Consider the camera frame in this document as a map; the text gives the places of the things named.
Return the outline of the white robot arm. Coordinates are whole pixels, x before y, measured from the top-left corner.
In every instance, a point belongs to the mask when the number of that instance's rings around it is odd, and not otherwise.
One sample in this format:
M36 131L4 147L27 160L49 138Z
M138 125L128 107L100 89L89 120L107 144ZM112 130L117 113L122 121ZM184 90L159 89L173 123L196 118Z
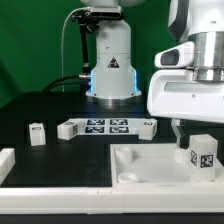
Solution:
M131 67L130 27L121 9L131 0L81 0L88 29L96 29L96 65L86 95L111 102L140 94ZM158 0L169 6L168 30L178 45L161 51L157 18L140 27L136 53L158 71L150 79L152 116L224 123L224 0Z

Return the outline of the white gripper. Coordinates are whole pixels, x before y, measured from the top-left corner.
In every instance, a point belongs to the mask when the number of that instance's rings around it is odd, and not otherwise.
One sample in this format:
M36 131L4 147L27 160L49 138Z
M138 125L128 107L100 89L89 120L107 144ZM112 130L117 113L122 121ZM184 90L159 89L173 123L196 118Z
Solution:
M224 123L224 83L193 81L191 70L159 70L150 81L147 109L152 116L174 118L177 146L187 149L189 137L180 119Z

